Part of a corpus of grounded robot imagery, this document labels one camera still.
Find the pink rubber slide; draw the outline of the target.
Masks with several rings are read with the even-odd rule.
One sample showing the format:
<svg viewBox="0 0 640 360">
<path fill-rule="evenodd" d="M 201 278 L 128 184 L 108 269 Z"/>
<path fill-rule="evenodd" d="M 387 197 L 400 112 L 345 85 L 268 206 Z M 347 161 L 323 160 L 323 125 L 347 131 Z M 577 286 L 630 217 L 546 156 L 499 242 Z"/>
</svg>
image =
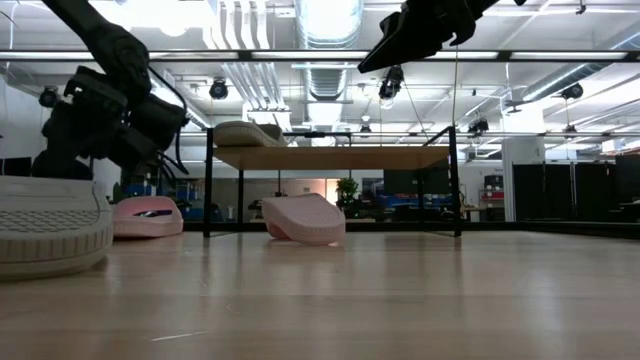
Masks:
<svg viewBox="0 0 640 360">
<path fill-rule="evenodd" d="M 346 238 L 343 212 L 317 193 L 264 198 L 267 232 L 278 240 L 307 245 L 334 245 Z"/>
<path fill-rule="evenodd" d="M 176 203 L 165 196 L 126 198 L 113 207 L 115 238 L 162 238 L 183 232 Z"/>
</svg>

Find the background potted green plant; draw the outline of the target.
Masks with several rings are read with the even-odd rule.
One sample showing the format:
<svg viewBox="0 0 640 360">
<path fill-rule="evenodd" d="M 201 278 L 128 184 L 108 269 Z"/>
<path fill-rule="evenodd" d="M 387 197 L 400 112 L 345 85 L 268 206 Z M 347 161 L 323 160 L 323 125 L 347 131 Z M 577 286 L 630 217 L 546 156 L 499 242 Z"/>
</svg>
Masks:
<svg viewBox="0 0 640 360">
<path fill-rule="evenodd" d="M 338 180 L 336 206 L 344 213 L 347 219 L 355 219 L 358 216 L 357 191 L 358 183 L 353 178 L 341 178 Z"/>
</svg>

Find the grey rubber slide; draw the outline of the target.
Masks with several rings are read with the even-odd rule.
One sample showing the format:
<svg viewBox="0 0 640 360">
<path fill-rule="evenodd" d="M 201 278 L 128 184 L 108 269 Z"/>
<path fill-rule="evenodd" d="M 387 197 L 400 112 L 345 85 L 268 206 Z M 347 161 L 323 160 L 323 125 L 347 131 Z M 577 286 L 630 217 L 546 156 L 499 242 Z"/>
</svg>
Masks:
<svg viewBox="0 0 640 360">
<path fill-rule="evenodd" d="M 0 281 L 87 270 L 106 256 L 113 238 L 101 185 L 0 176 Z"/>
<path fill-rule="evenodd" d="M 217 147 L 286 147 L 281 128 L 273 124 L 230 121 L 213 129 Z"/>
</svg>

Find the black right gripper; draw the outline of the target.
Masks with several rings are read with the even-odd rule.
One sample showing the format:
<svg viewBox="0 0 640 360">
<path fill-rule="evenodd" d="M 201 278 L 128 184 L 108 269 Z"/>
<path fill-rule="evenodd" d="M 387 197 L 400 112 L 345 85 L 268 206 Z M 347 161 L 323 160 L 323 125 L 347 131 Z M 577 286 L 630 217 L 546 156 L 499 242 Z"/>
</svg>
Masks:
<svg viewBox="0 0 640 360">
<path fill-rule="evenodd" d="M 475 33 L 476 20 L 499 0 L 406 0 L 379 23 L 382 37 L 358 64 L 360 73 L 433 56 L 453 37 L 458 46 Z M 451 23 L 451 29 L 443 22 Z"/>
</svg>

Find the dark wall monitor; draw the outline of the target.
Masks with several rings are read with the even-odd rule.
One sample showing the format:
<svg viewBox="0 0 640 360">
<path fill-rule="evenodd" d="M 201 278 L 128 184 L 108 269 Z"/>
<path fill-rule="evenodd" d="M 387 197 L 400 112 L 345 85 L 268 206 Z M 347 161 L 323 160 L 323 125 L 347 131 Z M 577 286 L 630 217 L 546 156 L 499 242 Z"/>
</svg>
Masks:
<svg viewBox="0 0 640 360">
<path fill-rule="evenodd" d="M 0 158 L 0 175 L 30 177 L 31 166 L 31 157 Z"/>
</svg>

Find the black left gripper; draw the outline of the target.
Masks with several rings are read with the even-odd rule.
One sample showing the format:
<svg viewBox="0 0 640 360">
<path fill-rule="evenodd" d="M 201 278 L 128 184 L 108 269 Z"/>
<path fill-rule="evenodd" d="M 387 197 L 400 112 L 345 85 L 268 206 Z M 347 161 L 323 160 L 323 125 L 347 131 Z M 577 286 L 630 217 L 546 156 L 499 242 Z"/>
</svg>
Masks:
<svg viewBox="0 0 640 360">
<path fill-rule="evenodd" d="M 35 158 L 31 175 L 40 178 L 91 180 L 94 171 L 84 159 L 108 159 L 126 172 L 156 163 L 168 176 L 179 160 L 165 155 L 179 144 L 189 122 L 186 102 L 167 102 L 151 92 L 134 104 L 107 75 L 80 66 L 67 82 L 60 101 L 41 133 L 46 148 Z"/>
</svg>

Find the black overhead frame bar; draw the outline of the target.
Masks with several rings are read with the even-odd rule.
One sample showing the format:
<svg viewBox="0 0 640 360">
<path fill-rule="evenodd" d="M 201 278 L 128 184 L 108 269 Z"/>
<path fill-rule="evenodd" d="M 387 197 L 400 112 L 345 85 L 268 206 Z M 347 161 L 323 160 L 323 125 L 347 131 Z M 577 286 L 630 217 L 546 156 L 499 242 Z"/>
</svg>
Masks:
<svg viewBox="0 0 640 360">
<path fill-rule="evenodd" d="M 152 62 L 345 62 L 362 61 L 365 51 L 350 50 L 167 50 L 149 53 Z M 0 50 L 0 62 L 88 62 L 87 51 Z M 632 63 L 640 62 L 640 51 L 441 51 L 428 62 L 551 62 L 551 63 Z"/>
</svg>

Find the black room partition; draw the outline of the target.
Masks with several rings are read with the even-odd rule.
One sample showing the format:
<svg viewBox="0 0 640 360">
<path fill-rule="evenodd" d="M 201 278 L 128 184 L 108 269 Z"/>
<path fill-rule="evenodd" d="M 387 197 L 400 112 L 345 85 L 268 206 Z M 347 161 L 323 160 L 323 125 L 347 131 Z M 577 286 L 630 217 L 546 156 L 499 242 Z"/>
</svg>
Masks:
<svg viewBox="0 0 640 360">
<path fill-rule="evenodd" d="M 640 155 L 514 164 L 515 220 L 640 223 Z"/>
</svg>

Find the black frame wooden shelf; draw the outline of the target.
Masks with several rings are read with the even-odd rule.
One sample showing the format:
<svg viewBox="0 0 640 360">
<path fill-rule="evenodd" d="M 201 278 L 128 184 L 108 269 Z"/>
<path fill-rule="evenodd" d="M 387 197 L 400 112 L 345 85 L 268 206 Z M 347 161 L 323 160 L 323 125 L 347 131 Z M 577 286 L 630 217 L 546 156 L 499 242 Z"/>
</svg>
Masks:
<svg viewBox="0 0 640 360">
<path fill-rule="evenodd" d="M 206 130 L 205 199 L 212 195 L 215 159 L 238 171 L 237 200 L 244 200 L 244 172 L 249 171 L 328 171 L 328 170 L 414 170 L 421 174 L 437 161 L 449 161 L 453 217 L 449 222 L 428 222 L 424 208 L 424 189 L 418 186 L 419 220 L 405 223 L 351 222 L 349 232 L 450 231 L 462 235 L 456 129 L 448 126 L 420 147 L 222 147 L 214 144 L 215 130 Z"/>
</svg>

